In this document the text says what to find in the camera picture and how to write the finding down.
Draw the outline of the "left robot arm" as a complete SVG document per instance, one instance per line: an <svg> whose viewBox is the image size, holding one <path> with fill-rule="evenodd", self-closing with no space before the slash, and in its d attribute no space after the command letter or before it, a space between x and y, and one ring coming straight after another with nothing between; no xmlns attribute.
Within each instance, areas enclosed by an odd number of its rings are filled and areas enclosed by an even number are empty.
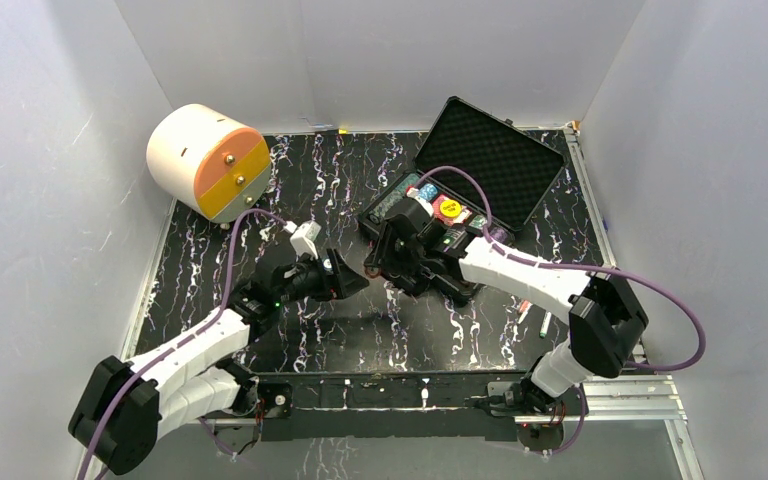
<svg viewBox="0 0 768 480"><path fill-rule="evenodd" d="M276 250L203 321L149 352L101 360L68 424L86 449L79 476L92 458L107 472L126 474L162 437L208 414L262 414L272 402L234 355L271 330L285 305L343 300L368 285L333 248L319 255Z"/></svg>

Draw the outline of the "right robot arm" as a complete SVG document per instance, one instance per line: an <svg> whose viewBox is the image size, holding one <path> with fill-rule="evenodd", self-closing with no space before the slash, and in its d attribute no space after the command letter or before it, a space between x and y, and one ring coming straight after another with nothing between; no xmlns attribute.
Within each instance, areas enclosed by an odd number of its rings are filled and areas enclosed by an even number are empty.
<svg viewBox="0 0 768 480"><path fill-rule="evenodd" d="M567 339L540 357L523 381L524 403L537 414L550 413L580 382L618 377L648 324L618 271L543 263L488 232L476 236L464 225L446 226L419 198L402 198L387 211L365 267L410 288L435 276L493 287L566 324Z"/></svg>

